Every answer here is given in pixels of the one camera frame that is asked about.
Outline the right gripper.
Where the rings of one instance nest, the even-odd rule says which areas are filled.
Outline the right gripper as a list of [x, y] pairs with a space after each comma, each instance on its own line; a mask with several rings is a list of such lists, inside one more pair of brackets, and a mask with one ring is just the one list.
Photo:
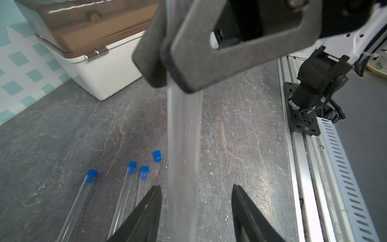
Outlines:
[[[370, 19], [374, 5], [374, 1], [183, 1], [160, 55], [178, 86], [195, 93], [307, 48], [319, 37], [359, 29]], [[211, 32], [215, 48], [222, 49], [211, 48]]]

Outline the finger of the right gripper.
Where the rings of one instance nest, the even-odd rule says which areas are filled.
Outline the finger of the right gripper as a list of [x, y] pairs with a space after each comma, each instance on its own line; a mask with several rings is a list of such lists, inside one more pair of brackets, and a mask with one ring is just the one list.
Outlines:
[[153, 88], [162, 88], [167, 85], [167, 70], [160, 57], [160, 48], [166, 37], [166, 29], [166, 1], [161, 1], [132, 55], [134, 64]]

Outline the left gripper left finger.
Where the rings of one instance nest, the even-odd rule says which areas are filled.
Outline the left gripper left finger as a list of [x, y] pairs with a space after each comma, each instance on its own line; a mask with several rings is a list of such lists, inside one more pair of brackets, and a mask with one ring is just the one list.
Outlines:
[[108, 242], [155, 242], [162, 208], [162, 189], [152, 186]]

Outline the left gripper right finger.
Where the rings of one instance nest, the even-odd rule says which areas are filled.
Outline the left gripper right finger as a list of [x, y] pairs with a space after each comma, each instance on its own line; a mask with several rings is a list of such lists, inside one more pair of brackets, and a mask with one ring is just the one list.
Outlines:
[[233, 185], [232, 216], [237, 242], [283, 242], [244, 189]]

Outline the clear test tube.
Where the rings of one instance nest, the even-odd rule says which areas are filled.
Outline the clear test tube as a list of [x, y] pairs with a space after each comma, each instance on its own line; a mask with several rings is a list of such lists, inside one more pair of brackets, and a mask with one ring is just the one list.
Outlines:
[[108, 233], [108, 239], [110, 239], [114, 235], [114, 233], [120, 228], [120, 226], [124, 220], [126, 204], [127, 204], [128, 197], [130, 194], [134, 175], [135, 175], [135, 173], [133, 175], [128, 175], [127, 171], [125, 173], [125, 177], [124, 177], [124, 180], [122, 183], [122, 188], [121, 188], [118, 202], [117, 202], [117, 205], [115, 208], [115, 212], [113, 215], [110, 230]]
[[167, 74], [168, 228], [172, 242], [197, 239], [201, 92], [186, 94]]
[[147, 193], [147, 179], [143, 180], [139, 178], [137, 196], [136, 196], [136, 206], [139, 205], [139, 203], [144, 198], [146, 193]]
[[81, 209], [86, 201], [86, 198], [89, 194], [89, 191], [92, 187], [92, 183], [86, 184], [85, 178], [79, 189], [79, 192], [73, 202], [73, 205], [69, 211], [69, 214], [62, 226], [61, 232], [58, 236], [57, 242], [69, 242], [71, 234], [74, 230], [74, 227], [77, 223], [78, 217], [81, 213]]

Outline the blue stopper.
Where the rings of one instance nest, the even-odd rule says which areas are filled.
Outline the blue stopper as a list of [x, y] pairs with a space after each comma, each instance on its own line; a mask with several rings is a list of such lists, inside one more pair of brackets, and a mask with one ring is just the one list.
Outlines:
[[94, 178], [97, 176], [98, 171], [94, 169], [89, 169], [86, 173], [85, 183], [90, 184], [93, 182]]
[[129, 162], [128, 167], [127, 167], [127, 174], [128, 175], [133, 175], [136, 171], [137, 168], [137, 163], [136, 162]]
[[152, 154], [155, 162], [160, 162], [162, 160], [162, 155], [160, 150], [156, 150]]
[[149, 173], [149, 166], [142, 166], [140, 168], [140, 179], [146, 180]]

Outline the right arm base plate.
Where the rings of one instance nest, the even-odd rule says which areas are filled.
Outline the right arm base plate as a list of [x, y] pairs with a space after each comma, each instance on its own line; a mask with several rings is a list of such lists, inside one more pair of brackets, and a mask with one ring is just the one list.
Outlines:
[[319, 136], [320, 129], [316, 114], [312, 111], [302, 111], [301, 108], [295, 110], [290, 103], [292, 94], [297, 85], [291, 82], [284, 83], [285, 104], [290, 131], [309, 136]]

